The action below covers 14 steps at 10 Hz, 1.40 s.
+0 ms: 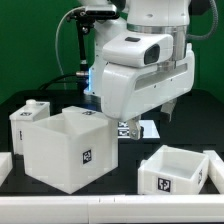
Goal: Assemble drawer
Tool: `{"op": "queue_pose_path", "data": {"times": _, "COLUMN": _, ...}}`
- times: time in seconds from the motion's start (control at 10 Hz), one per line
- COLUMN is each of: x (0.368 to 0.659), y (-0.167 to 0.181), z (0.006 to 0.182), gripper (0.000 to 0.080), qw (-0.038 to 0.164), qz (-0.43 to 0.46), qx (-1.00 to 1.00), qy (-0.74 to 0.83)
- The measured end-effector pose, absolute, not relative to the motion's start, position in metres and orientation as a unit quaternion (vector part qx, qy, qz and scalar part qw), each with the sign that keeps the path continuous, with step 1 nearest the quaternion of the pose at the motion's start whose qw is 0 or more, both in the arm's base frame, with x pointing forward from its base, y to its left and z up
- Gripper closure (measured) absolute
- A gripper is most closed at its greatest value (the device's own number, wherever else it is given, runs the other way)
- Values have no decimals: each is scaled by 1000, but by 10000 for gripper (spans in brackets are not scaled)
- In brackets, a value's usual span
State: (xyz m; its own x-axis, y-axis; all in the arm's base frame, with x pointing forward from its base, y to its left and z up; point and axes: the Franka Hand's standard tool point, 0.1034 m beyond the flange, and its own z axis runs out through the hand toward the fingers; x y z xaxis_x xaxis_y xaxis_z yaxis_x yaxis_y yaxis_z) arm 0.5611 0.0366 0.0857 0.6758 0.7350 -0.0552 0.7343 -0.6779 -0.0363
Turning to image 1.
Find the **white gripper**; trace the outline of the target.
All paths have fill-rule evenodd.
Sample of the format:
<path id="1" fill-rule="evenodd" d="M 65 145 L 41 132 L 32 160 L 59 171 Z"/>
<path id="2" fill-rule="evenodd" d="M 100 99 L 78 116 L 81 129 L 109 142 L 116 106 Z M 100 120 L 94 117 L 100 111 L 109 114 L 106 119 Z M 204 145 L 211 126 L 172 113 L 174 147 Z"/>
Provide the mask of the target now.
<path id="1" fill-rule="evenodd" d="M 102 75 L 101 110 L 111 119 L 131 119 L 130 137 L 139 139 L 140 118 L 136 116 L 163 104 L 162 119 L 170 122 L 177 103 L 174 98 L 189 92 L 193 86 L 194 68 L 195 56 L 190 43 L 186 57 L 172 71 L 159 72 L 156 65 L 137 69 L 109 63 Z"/>

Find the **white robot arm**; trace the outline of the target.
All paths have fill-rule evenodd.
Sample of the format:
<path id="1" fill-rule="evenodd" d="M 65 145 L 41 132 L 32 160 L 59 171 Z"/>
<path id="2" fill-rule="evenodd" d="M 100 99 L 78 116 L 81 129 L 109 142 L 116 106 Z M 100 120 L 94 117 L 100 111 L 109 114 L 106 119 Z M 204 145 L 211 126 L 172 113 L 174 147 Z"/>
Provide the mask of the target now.
<path id="1" fill-rule="evenodd" d="M 86 12 L 121 8 L 126 19 L 99 21 L 91 92 L 101 111 L 141 137 L 140 117 L 158 106 L 171 114 L 191 90 L 195 55 L 187 42 L 191 0 L 93 0 Z"/>

